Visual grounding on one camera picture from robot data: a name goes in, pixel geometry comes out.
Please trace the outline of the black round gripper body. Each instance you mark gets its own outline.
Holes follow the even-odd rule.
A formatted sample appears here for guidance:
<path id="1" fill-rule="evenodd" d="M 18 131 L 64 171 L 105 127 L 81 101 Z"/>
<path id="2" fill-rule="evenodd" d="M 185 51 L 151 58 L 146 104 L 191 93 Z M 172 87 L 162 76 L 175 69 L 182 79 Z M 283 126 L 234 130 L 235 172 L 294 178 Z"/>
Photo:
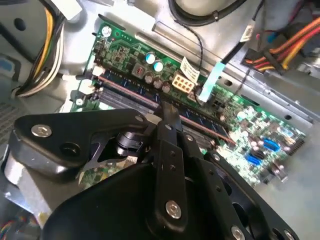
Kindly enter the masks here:
<path id="1" fill-rule="evenodd" d="M 128 167 L 63 202 L 43 240 L 224 240 L 226 225 L 181 163 Z"/>

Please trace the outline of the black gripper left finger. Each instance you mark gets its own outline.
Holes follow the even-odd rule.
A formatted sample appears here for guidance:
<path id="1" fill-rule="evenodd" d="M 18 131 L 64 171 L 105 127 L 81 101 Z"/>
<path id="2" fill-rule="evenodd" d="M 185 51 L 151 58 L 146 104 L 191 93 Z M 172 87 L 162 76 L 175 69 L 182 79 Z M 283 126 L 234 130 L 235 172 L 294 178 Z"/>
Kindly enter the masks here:
<path id="1" fill-rule="evenodd" d="M 100 166 L 105 149 L 110 162 L 135 155 L 131 166 L 177 163 L 185 172 L 174 108 L 162 102 L 146 115 L 127 108 L 22 116 L 9 137 L 9 180 L 44 227 L 62 203 L 92 187 L 79 178 Z"/>

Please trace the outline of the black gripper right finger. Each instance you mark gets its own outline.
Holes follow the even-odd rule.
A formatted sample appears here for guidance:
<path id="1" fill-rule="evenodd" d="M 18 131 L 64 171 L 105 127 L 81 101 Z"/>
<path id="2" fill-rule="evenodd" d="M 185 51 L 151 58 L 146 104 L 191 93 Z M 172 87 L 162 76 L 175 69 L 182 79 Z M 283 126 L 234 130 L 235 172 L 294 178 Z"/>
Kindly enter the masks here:
<path id="1" fill-rule="evenodd" d="M 202 155 L 195 138 L 182 129 L 179 111 L 173 122 L 187 158 L 184 171 L 191 183 L 187 190 L 188 226 L 175 240 L 297 240 L 294 230 L 216 151 Z"/>

